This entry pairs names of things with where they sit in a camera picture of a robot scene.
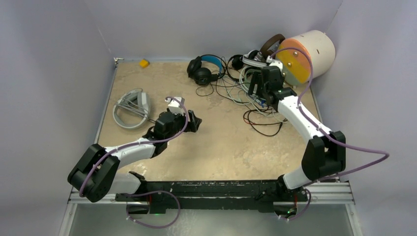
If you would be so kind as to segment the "white grey headphones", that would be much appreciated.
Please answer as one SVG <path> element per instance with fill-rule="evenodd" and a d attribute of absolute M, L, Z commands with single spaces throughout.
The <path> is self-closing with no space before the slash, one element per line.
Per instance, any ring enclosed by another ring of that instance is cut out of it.
<path fill-rule="evenodd" d="M 125 109 L 134 115 L 142 118 L 137 124 L 127 124 L 118 115 L 119 109 Z M 125 93 L 113 106 L 113 119 L 116 124 L 124 129 L 139 128 L 146 121 L 150 120 L 150 98 L 149 95 L 143 91 L 142 88 L 133 89 Z"/>

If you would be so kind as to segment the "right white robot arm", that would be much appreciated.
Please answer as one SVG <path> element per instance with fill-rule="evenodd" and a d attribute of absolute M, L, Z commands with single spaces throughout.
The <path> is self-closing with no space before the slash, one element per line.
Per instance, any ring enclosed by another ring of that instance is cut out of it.
<path fill-rule="evenodd" d="M 278 178 L 277 196 L 288 200 L 297 188 L 345 170 L 345 135 L 321 124 L 301 103 L 296 92 L 283 86 L 278 66 L 261 68 L 257 78 L 266 104 L 283 115 L 306 142 L 300 167 Z"/>

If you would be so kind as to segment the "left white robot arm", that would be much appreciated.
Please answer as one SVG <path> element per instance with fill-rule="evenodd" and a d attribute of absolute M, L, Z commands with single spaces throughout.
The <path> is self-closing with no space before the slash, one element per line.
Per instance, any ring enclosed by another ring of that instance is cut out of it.
<path fill-rule="evenodd" d="M 116 190 L 117 171 L 133 162 L 160 155 L 168 142 L 184 132 L 197 132 L 202 123 L 192 110 L 186 114 L 162 112 L 141 138 L 115 147 L 90 145 L 70 171 L 67 181 L 82 198 L 100 201 Z"/>

